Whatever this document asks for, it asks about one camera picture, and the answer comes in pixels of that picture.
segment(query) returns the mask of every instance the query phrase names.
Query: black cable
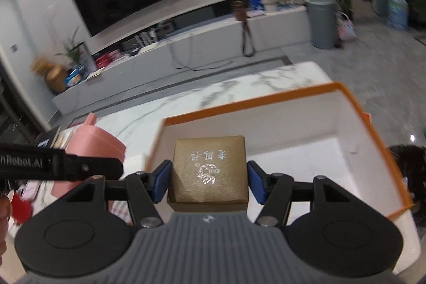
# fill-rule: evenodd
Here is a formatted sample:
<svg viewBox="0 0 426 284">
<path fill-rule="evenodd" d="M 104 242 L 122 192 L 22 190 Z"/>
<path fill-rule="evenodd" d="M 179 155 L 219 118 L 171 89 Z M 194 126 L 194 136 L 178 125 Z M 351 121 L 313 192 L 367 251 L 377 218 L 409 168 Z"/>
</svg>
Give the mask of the black cable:
<svg viewBox="0 0 426 284">
<path fill-rule="evenodd" d="M 371 1 L 371 2 L 370 2 L 370 5 L 371 5 L 371 10 L 373 10 L 373 11 L 374 11 L 374 13 L 375 13 L 377 16 L 379 16 L 379 17 L 380 17 L 380 15 L 376 12 L 376 10 L 374 10 L 374 7 L 373 7 L 373 1 Z"/>
<path fill-rule="evenodd" d="M 190 41 L 190 57 L 189 57 L 189 59 L 188 59 L 188 65 L 191 65 L 191 62 L 192 62 L 192 56 L 193 56 L 193 54 L 194 54 L 194 46 L 193 46 L 193 37 L 194 35 L 193 34 L 190 34 L 189 35 L 189 41 Z M 223 68 L 223 67 L 225 67 L 225 66 L 227 66 L 227 65 L 229 65 L 229 64 L 231 64 L 231 63 L 233 63 L 234 61 L 233 60 L 231 60 L 231 61 L 229 61 L 229 62 L 227 62 L 227 63 L 225 63 L 225 64 L 222 64 L 222 65 L 219 65 L 219 66 L 216 66 L 216 67 L 212 67 L 212 68 L 200 68 L 200 69 L 193 69 L 193 68 L 190 68 L 188 65 L 185 65 L 185 64 L 182 64 L 181 62 L 179 62 L 179 60 L 176 58 L 176 53 L 175 53 L 175 50 L 174 50 L 174 48 L 173 48 L 173 41 L 172 40 L 170 40 L 170 39 L 168 39 L 168 38 L 166 38 L 166 40 L 169 42 L 169 49 L 170 49 L 170 55 L 172 56 L 172 59 L 173 59 L 173 62 L 174 62 L 174 65 L 173 65 L 173 67 L 175 68 L 175 69 L 189 69 L 189 70 L 192 70 L 192 71 L 201 71 L 201 70 L 213 70 L 213 69 L 219 69 L 219 68 Z"/>
</svg>

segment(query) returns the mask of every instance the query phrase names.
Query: blue gripper pad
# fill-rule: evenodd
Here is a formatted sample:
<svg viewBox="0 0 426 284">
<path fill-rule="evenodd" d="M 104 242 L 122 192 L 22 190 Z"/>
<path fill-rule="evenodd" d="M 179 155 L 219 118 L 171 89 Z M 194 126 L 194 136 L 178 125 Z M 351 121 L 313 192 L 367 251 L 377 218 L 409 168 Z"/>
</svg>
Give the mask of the blue gripper pad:
<svg viewBox="0 0 426 284">
<path fill-rule="evenodd" d="M 251 189 L 256 201 L 264 205 L 268 199 L 269 194 L 266 192 L 263 185 L 263 177 L 250 162 L 247 163 L 248 186 Z"/>
<path fill-rule="evenodd" d="M 172 172 L 172 162 L 169 161 L 167 165 L 158 167 L 152 175 L 155 175 L 154 189 L 151 192 L 151 200 L 153 203 L 159 203 L 167 189 L 169 188 L 169 178 Z"/>
</svg>

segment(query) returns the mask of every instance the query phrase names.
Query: cardboard box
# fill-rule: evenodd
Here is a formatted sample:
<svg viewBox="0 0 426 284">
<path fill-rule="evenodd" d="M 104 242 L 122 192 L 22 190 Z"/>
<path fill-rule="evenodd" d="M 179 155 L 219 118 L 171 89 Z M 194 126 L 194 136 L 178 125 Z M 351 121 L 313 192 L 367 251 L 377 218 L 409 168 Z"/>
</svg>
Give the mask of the cardboard box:
<svg viewBox="0 0 426 284">
<path fill-rule="evenodd" d="M 354 96 L 341 83 L 329 83 L 191 112 L 163 121 L 145 170 L 172 159 L 177 139 L 241 134 L 247 160 L 267 173 L 282 172 L 296 181 L 325 175 L 395 221 L 404 249 L 395 273 L 420 255 L 419 237 L 409 211 L 412 199 L 389 150 Z M 167 222 L 173 213 L 166 197 L 157 204 Z M 261 211 L 249 191 L 247 216 Z M 309 212 L 309 203 L 293 203 L 288 224 Z"/>
<path fill-rule="evenodd" d="M 178 139 L 168 198 L 180 212 L 247 210 L 244 137 Z"/>
</svg>

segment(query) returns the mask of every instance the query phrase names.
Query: white marble countertop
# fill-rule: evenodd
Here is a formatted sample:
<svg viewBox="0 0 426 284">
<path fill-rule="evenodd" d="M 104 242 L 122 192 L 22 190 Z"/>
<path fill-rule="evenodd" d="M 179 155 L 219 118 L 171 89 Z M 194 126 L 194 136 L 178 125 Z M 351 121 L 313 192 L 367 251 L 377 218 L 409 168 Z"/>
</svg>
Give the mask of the white marble countertop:
<svg viewBox="0 0 426 284">
<path fill-rule="evenodd" d="M 328 82 L 330 78 L 316 63 L 304 62 L 153 100 L 102 117 L 96 125 L 123 142 L 127 147 L 126 158 L 131 158 L 149 153 L 166 117 Z M 125 171 L 127 175 L 131 173 L 126 165 Z"/>
</svg>

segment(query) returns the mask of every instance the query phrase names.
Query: human hand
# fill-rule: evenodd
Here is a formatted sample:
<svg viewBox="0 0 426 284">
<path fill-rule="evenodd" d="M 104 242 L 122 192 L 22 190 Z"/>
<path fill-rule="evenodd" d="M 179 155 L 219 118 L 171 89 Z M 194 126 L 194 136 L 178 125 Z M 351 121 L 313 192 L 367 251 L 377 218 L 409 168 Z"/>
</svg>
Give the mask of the human hand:
<svg viewBox="0 0 426 284">
<path fill-rule="evenodd" d="M 6 235 L 9 226 L 8 218 L 12 212 L 12 205 L 7 196 L 0 198 L 0 265 L 3 260 L 1 256 L 6 252 Z"/>
</svg>

